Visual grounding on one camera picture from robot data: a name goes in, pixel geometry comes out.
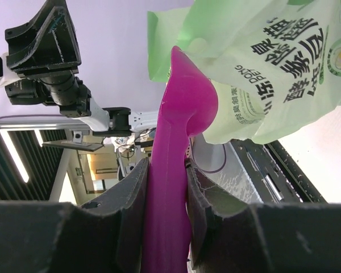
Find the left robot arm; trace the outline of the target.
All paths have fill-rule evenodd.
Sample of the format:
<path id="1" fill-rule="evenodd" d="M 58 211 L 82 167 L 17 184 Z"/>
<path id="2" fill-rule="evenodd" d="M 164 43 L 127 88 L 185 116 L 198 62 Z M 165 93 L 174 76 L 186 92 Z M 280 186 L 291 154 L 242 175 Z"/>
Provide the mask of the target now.
<path id="1" fill-rule="evenodd" d="M 61 115 L 88 125 L 99 137 L 127 137 L 155 128 L 156 111 L 101 108 L 76 75 L 81 55 L 65 1 L 46 1 L 26 24 L 5 31 L 6 67 L 18 80 L 6 84 L 13 105 L 58 106 Z"/>

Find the magenta plastic litter scoop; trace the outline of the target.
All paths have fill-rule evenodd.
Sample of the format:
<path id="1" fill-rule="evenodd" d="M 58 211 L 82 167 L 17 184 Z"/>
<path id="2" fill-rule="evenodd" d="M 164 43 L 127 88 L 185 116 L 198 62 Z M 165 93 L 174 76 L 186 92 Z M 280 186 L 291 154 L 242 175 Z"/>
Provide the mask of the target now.
<path id="1" fill-rule="evenodd" d="M 141 272 L 186 272 L 191 226 L 186 211 L 189 138 L 218 111 L 211 81 L 177 46 L 157 119 L 148 171 Z"/>

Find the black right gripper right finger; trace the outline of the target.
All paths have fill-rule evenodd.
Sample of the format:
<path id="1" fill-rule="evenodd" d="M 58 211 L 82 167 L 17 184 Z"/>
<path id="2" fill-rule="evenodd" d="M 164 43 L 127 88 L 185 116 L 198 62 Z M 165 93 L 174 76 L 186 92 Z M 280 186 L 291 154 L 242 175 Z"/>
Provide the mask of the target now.
<path id="1" fill-rule="evenodd" d="M 247 204 L 185 167 L 195 271 L 341 272 L 341 204 Z"/>

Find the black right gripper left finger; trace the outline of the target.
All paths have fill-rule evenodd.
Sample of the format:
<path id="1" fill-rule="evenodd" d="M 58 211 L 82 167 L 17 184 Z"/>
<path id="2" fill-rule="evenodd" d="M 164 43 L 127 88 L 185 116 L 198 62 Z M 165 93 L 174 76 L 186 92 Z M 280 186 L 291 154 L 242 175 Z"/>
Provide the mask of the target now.
<path id="1" fill-rule="evenodd" d="M 148 166 L 81 206 L 0 201 L 0 272 L 139 272 Z"/>

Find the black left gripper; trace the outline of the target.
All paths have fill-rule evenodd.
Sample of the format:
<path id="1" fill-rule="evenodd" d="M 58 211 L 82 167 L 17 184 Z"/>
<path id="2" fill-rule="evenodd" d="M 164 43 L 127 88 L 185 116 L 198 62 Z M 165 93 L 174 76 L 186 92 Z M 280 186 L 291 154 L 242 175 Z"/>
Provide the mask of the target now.
<path id="1" fill-rule="evenodd" d="M 81 55 L 65 1 L 45 1 L 27 23 L 5 30 L 5 85 L 22 79 L 78 73 Z"/>

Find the green cat litter bag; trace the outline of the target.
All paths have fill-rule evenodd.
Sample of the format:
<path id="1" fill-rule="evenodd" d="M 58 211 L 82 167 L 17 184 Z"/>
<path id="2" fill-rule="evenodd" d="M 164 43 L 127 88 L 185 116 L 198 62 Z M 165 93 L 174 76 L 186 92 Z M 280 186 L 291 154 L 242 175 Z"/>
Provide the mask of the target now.
<path id="1" fill-rule="evenodd" d="M 208 143 L 266 144 L 341 106 L 341 1 L 194 1 L 150 11 L 148 74 L 178 46 L 217 92 Z"/>

